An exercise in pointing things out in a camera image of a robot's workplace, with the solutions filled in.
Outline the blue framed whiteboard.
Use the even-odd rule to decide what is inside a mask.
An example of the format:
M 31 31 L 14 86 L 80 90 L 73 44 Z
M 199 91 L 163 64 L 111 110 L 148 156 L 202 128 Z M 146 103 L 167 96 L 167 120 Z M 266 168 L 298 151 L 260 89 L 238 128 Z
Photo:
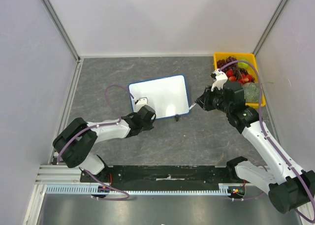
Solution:
M 136 100 L 146 97 L 147 106 L 155 110 L 157 119 L 189 113 L 189 98 L 183 75 L 131 83 L 128 89 L 132 94 L 132 109 Z

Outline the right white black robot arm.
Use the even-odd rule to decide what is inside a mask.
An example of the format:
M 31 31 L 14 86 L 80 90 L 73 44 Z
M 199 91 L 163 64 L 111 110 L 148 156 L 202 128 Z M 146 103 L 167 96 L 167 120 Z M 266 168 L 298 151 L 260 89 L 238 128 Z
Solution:
M 268 195 L 272 205 L 282 214 L 315 203 L 314 171 L 306 172 L 268 133 L 259 113 L 246 105 L 241 84 L 227 81 L 221 90 L 208 86 L 195 102 L 205 111 L 224 112 L 228 122 L 255 147 L 269 166 L 269 171 L 265 171 L 238 157 L 231 160 L 231 167 L 225 170 L 228 181 L 235 183 L 243 179 L 255 185 Z

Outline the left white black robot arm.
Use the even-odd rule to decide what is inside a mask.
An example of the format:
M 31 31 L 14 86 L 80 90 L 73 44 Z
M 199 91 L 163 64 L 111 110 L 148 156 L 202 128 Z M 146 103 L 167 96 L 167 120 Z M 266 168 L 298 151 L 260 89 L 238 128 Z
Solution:
M 92 147 L 101 141 L 129 138 L 152 130 L 155 119 L 156 113 L 148 105 L 116 120 L 100 123 L 76 118 L 52 143 L 59 154 L 57 161 L 64 162 L 69 168 L 79 167 L 89 171 L 97 182 L 104 182 L 108 177 L 107 165 L 99 156 L 91 153 Z

